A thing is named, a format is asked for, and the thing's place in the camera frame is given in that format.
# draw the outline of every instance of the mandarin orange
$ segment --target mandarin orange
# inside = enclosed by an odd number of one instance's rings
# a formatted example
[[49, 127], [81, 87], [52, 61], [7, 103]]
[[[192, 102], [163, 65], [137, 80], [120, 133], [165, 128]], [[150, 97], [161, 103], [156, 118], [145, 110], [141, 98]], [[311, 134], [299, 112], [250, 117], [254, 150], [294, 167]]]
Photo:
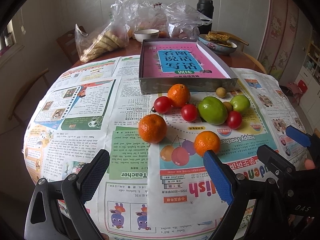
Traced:
[[167, 133], [165, 120], [157, 114], [148, 114], [141, 118], [138, 132], [142, 140], [148, 143], [158, 143], [162, 141]]
[[213, 150], [217, 154], [220, 150], [220, 138], [211, 131], [203, 131], [199, 133], [194, 141], [196, 153], [203, 157], [207, 150]]
[[190, 100], [189, 89], [183, 84], [175, 84], [168, 90], [172, 106], [183, 107]]

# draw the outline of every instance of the wooden chair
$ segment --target wooden chair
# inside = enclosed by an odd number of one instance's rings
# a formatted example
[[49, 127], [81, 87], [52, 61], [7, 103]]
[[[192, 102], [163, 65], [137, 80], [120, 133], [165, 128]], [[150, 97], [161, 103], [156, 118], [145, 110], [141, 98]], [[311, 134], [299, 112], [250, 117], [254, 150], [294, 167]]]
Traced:
[[249, 43], [247, 43], [246, 41], [242, 40], [241, 38], [231, 34], [231, 33], [227, 33], [227, 32], [216, 32], [216, 33], [219, 33], [219, 34], [223, 34], [223, 35], [228, 35], [230, 36], [230, 39], [233, 40], [233, 41], [237, 41], [237, 46], [239, 46], [239, 49], [241, 51], [243, 51], [243, 48], [244, 46], [249, 46]]
[[[80, 26], [79, 29], [82, 32], [85, 32], [82, 26]], [[75, 40], [75, 29], [68, 31], [61, 37], [57, 38], [57, 43], [72, 64], [76, 63], [79, 60]]]
[[21, 87], [19, 89], [19, 91], [17, 92], [17, 94], [15, 95], [15, 97], [13, 99], [13, 102], [12, 102], [10, 110], [9, 110], [9, 115], [8, 115], [9, 121], [11, 121], [12, 117], [14, 116], [15, 119], [18, 121], [19, 125], [21, 125], [25, 129], [27, 128], [27, 125], [24, 123], [24, 121], [19, 116], [17, 116], [17, 114], [15, 113], [15, 110], [16, 110], [17, 106], [21, 103], [23, 98], [26, 96], [26, 94], [29, 92], [31, 87], [39, 80], [39, 78], [42, 77], [47, 88], [48, 89], [50, 88], [50, 84], [49, 84], [48, 80], [46, 79], [46, 77], [44, 76], [48, 72], [49, 72], [49, 69], [45, 69], [44, 71], [42, 71], [38, 75], [31, 78], [27, 83], [25, 83], [23, 85], [23, 87]]
[[247, 54], [247, 53], [243, 53], [245, 54], [249, 59], [251, 59], [260, 69], [264, 74], [267, 74], [264, 66], [258, 61], [256, 60], [254, 57], [252, 57], [251, 55]]

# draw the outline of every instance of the screw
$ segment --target screw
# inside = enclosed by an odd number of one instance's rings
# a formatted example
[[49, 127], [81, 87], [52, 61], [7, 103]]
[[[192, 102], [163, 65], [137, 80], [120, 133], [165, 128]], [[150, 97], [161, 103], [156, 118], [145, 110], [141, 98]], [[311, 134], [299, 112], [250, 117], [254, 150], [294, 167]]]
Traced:
[[276, 183], [276, 181], [273, 178], [268, 178], [268, 182], [270, 184], [275, 184]]
[[244, 179], [245, 179], [245, 176], [244, 176], [243, 174], [241, 174], [241, 173], [238, 173], [238, 174], [236, 175], [236, 178], [239, 179], [239, 180], [244, 180]]
[[288, 196], [289, 196], [289, 197], [292, 197], [292, 196], [293, 196], [293, 190], [292, 190], [292, 189], [289, 189], [289, 190], [288, 190]]
[[72, 173], [72, 174], [70, 174], [70, 175], [68, 176], [68, 180], [75, 180], [76, 177], [77, 177], [77, 175], [74, 174], [74, 173]]
[[39, 179], [39, 180], [38, 180], [38, 184], [39, 184], [39, 185], [42, 185], [42, 184], [44, 184], [44, 183], [45, 183], [45, 179]]

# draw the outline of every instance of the red chair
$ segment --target red chair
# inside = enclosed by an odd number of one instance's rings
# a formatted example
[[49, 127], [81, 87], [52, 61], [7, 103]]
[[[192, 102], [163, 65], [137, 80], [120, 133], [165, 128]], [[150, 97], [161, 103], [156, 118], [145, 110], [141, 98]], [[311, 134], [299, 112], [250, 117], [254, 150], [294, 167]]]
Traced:
[[305, 82], [303, 82], [303, 80], [300, 80], [298, 82], [298, 84], [296, 83], [288, 83], [286, 85], [286, 87], [292, 92], [293, 97], [294, 97], [294, 101], [297, 100], [298, 105], [300, 104], [300, 99], [303, 96], [303, 94], [308, 90], [307, 85], [305, 84]]

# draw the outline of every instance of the table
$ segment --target table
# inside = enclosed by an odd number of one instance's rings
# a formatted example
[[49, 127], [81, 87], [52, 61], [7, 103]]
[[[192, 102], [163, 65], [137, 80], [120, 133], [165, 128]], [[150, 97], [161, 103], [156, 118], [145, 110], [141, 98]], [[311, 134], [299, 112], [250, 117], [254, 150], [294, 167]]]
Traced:
[[[134, 40], [129, 39], [129, 45], [123, 49], [117, 49], [111, 52], [107, 52], [100, 57], [95, 58], [93, 61], [100, 61], [109, 58], [115, 57], [125, 57], [131, 55], [139, 55], [141, 52], [141, 43]], [[233, 68], [248, 68], [255, 70], [259, 73], [262, 73], [261, 69], [251, 60], [249, 59], [243, 52], [236, 50], [234, 53], [231, 53], [228, 56], [217, 54], [229, 67]], [[77, 67], [80, 65], [86, 64], [78, 60], [71, 68]]]

